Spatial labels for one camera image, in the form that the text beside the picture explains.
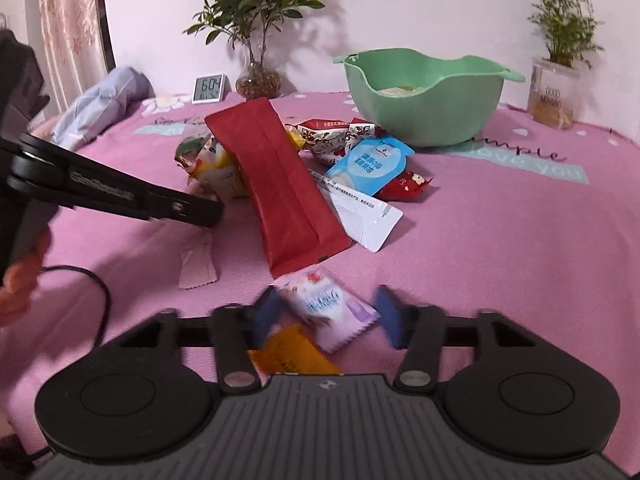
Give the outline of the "person's hand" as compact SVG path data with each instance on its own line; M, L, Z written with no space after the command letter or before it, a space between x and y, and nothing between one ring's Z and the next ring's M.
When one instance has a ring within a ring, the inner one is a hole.
M14 262L3 275L0 301L0 323L10 326L24 318L37 288L44 258L51 246L51 232L46 229L36 246L20 261Z

